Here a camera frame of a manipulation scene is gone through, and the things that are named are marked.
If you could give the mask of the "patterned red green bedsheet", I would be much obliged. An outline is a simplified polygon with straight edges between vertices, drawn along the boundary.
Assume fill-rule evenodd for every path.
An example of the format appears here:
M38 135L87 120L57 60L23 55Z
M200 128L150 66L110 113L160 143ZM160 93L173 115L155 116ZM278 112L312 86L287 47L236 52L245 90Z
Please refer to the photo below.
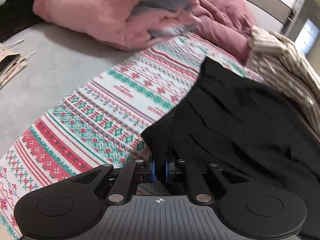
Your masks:
M21 237L14 207L25 194L104 163L118 168L147 159L140 134L187 94L205 57L263 82L201 37L178 36L114 65L26 129L1 159L1 225L10 237Z

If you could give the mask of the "floral pouch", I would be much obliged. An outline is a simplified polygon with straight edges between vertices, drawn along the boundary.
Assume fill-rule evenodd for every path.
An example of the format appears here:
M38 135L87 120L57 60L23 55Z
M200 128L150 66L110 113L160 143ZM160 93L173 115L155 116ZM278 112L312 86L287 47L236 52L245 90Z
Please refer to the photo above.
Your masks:
M5 70L3 74L1 74L1 85L0 89L2 89L11 79L13 79L20 71L22 71L27 66L26 58L23 57L18 59L16 63L13 64L12 67Z

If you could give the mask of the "beige striped pillow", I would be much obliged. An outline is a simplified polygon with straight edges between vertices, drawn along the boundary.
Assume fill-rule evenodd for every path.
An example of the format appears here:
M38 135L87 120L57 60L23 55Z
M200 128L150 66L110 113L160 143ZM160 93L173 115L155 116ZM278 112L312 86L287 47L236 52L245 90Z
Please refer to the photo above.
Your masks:
M246 67L301 108L319 135L319 76L289 38L257 26L251 29Z

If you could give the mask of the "pink comforter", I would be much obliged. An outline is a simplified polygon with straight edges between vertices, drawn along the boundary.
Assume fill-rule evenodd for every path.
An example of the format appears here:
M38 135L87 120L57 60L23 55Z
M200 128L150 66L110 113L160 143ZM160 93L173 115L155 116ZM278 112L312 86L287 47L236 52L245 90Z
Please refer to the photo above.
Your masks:
M240 62L256 25L245 0L34 0L33 12L127 51L193 32Z

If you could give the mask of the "grey bed headboard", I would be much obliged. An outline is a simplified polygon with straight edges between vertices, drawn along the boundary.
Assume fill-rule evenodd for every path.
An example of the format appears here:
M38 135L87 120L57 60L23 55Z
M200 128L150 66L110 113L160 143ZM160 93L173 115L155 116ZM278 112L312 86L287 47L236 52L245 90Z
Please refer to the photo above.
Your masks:
M268 26L268 29L270 30L276 30L278 32L282 32L286 26L289 24L290 20L289 17L292 14L293 10L291 9L290 6L285 4L281 0L246 0L252 5L256 6L268 16L273 18L276 22L278 27L273 27L271 28Z

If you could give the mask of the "smartphone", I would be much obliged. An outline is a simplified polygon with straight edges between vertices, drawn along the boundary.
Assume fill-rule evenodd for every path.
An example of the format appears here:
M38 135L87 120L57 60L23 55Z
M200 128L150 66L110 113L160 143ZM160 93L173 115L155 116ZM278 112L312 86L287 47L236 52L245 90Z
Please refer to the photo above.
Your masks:
M0 74L4 74L4 72L12 67L13 64L21 58L20 54L10 54L5 56L0 62Z

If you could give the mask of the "black cloth at bed edge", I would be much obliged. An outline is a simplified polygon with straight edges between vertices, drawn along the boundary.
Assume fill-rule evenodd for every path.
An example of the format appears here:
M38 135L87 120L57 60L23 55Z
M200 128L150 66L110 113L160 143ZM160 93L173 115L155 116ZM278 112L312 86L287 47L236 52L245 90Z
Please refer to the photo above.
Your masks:
M33 13L34 0L5 0L1 4L1 42L17 33L43 22Z

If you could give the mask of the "black pants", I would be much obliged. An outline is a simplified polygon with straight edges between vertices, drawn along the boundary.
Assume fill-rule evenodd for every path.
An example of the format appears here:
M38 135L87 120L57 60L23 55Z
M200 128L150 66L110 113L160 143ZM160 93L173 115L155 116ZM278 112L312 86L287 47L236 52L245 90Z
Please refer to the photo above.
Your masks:
M300 233L319 239L319 141L274 89L206 58L189 93L142 138L162 183L172 160L222 164L302 198Z

